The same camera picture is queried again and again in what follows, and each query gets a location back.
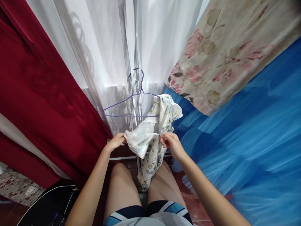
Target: thigh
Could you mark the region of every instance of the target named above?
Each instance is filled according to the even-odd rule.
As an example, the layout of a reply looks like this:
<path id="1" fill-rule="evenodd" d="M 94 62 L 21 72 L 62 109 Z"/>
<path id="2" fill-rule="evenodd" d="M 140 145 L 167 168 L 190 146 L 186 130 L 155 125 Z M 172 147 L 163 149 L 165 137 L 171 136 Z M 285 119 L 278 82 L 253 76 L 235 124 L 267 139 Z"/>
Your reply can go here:
<path id="1" fill-rule="evenodd" d="M 186 208 L 180 189 L 172 175 L 172 171 L 165 161 L 163 161 L 163 164 L 151 180 L 148 189 L 147 204 L 159 200 L 176 202 Z"/>
<path id="2" fill-rule="evenodd" d="M 142 206 L 130 171 L 118 163 L 113 167 L 107 196 L 104 220 L 117 210 L 129 206 Z"/>

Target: shorts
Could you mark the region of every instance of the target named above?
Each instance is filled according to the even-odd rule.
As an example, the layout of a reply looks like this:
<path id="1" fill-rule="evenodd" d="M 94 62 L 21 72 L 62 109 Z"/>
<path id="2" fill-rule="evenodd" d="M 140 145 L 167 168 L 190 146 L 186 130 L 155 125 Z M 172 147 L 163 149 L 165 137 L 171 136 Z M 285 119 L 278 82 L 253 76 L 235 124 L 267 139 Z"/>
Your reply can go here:
<path id="1" fill-rule="evenodd" d="M 178 214 L 186 218 L 191 225 L 193 225 L 191 217 L 188 211 L 182 205 L 171 201 L 154 201 L 147 206 L 147 213 L 145 214 L 142 206 L 129 206 L 123 209 L 117 210 L 112 213 L 104 222 L 104 226 L 113 226 L 120 223 L 123 220 L 136 217 L 149 217 L 158 212 L 169 212 Z"/>

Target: purple wire hanger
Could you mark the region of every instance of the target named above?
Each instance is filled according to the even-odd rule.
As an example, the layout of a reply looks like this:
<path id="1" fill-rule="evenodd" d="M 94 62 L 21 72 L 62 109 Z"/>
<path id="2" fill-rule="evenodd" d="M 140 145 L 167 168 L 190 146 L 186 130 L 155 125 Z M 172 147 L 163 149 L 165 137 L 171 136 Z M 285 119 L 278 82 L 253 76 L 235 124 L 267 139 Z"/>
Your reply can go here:
<path id="1" fill-rule="evenodd" d="M 117 103 L 117 104 L 114 104 L 114 105 L 112 105 L 112 106 L 107 107 L 106 109 L 103 110 L 104 116 L 110 116 L 110 115 L 106 115 L 106 114 L 105 114 L 105 112 L 104 112 L 105 110 L 107 110 L 107 109 L 109 109 L 109 108 L 111 108 L 111 107 L 114 107 L 114 106 L 116 106 L 116 105 L 118 105 L 118 104 L 121 104 L 121 103 L 127 101 L 127 100 L 130 99 L 132 96 L 138 96 L 138 95 L 140 95 L 140 94 L 141 94 L 141 91 L 142 91 L 142 93 L 145 94 L 145 95 L 151 94 L 151 95 L 154 95 L 154 96 L 156 96 L 156 97 L 159 97 L 159 96 L 157 96 L 157 95 L 155 95 L 155 94 L 152 94 L 152 93 L 144 93 L 144 90 L 143 90 L 143 87 L 142 87 L 142 82 L 143 82 L 143 78 L 144 78 L 144 72 L 143 72 L 142 70 L 141 70 L 141 72 L 142 72 L 142 79 L 141 79 L 141 85 L 140 85 L 140 92 L 139 92 L 138 94 L 132 94 L 132 95 L 129 96 L 127 99 L 125 99 L 125 100 L 123 100 L 123 101 L 121 101 L 121 102 L 119 102 L 119 103 Z M 121 117 L 121 118 L 141 118 L 141 117 L 142 117 L 142 118 L 147 118 L 147 117 L 159 117 L 159 116 L 110 116 L 110 117 Z"/>

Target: blue tulle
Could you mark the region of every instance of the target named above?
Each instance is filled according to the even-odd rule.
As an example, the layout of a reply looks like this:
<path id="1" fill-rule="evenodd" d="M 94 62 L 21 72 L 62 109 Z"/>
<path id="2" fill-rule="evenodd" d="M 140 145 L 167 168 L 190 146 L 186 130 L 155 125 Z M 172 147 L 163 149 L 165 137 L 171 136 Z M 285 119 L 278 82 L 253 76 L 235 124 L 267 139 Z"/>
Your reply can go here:
<path id="1" fill-rule="evenodd" d="M 301 38 L 210 117 L 163 92 L 182 107 L 186 152 L 252 225 L 301 225 Z"/>

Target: red velvet fabric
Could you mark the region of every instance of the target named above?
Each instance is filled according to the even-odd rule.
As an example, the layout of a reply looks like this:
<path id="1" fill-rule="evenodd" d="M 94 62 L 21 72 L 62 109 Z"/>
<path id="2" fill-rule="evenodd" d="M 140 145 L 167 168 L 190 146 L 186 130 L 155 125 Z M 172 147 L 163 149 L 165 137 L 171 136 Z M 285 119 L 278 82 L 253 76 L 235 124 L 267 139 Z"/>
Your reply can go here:
<path id="1" fill-rule="evenodd" d="M 0 113 L 82 184 L 112 135 L 26 1 L 0 7 Z"/>
<path id="2" fill-rule="evenodd" d="M 16 144 L 0 132 L 0 161 L 35 181 L 43 188 L 48 188 L 60 177 L 34 154 Z"/>

